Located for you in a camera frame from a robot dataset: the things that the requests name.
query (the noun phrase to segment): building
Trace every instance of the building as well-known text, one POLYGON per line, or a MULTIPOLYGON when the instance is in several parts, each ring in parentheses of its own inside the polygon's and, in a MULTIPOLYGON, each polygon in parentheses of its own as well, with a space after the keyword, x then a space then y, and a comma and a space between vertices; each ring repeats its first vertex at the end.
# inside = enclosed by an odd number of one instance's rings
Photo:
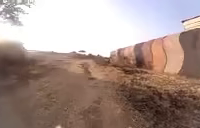
POLYGON ((183 20, 182 24, 185 30, 200 28, 200 15, 187 20, 183 20))

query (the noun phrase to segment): wall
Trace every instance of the wall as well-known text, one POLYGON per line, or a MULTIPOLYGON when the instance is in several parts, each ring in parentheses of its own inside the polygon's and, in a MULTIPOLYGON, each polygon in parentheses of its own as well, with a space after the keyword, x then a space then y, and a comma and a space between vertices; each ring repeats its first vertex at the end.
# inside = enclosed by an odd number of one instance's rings
POLYGON ((118 49, 110 60, 117 66, 200 78, 200 28, 118 49))

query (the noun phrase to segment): dirt ground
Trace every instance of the dirt ground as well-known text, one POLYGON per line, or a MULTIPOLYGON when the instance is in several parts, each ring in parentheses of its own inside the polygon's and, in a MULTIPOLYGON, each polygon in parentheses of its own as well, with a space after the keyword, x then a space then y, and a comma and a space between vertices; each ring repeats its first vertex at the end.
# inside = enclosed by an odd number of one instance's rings
POLYGON ((29 52, 0 69, 0 128, 200 128, 200 80, 29 52))

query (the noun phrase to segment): tree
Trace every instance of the tree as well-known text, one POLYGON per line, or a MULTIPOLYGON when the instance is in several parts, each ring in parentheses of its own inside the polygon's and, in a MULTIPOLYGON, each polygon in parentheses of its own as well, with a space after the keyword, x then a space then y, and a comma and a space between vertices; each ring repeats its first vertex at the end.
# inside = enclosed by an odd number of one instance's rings
POLYGON ((20 21, 20 15, 28 14, 21 6, 26 6, 31 8, 31 4, 16 2, 6 2, 1 1, 0 3, 0 19, 1 22, 9 22, 12 25, 21 26, 23 25, 20 21))

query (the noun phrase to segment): roof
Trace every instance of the roof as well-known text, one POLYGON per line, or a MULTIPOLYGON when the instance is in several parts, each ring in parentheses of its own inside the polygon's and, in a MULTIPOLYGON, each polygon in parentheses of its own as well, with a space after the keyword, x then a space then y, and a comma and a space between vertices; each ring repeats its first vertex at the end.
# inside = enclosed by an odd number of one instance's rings
POLYGON ((183 20, 182 23, 184 23, 184 22, 186 22, 186 21, 188 21, 188 20, 192 20, 192 19, 198 18, 198 17, 200 17, 200 15, 199 15, 199 16, 195 16, 195 17, 192 17, 192 18, 189 18, 189 19, 186 19, 186 20, 183 20))

